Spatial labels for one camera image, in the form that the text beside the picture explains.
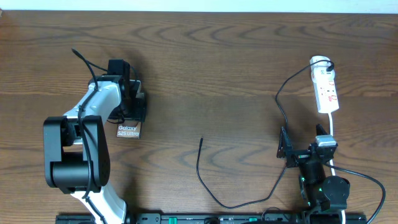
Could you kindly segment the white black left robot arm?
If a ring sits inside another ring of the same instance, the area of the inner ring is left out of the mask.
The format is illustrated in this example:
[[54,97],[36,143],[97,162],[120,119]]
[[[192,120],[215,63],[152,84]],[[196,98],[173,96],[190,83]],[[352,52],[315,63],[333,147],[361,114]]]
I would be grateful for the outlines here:
[[56,223],[135,223],[127,203],[109,181],[110,158],[104,124],[122,104],[122,118],[142,121],[145,94],[141,81],[122,75],[93,78],[86,95],[62,116],[43,124],[44,175],[48,186],[78,199],[87,215],[57,215]]

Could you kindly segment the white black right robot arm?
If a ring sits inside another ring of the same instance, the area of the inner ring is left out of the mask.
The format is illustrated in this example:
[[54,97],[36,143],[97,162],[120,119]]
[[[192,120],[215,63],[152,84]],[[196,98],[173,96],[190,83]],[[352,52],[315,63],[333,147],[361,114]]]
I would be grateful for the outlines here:
[[300,170],[299,186],[308,203],[308,208],[300,212],[301,223],[346,223],[350,182],[337,175],[327,176],[324,170],[324,165],[333,159],[338,143],[322,125],[316,125],[316,132],[307,149],[296,150],[282,127],[277,157],[286,160],[287,168]]

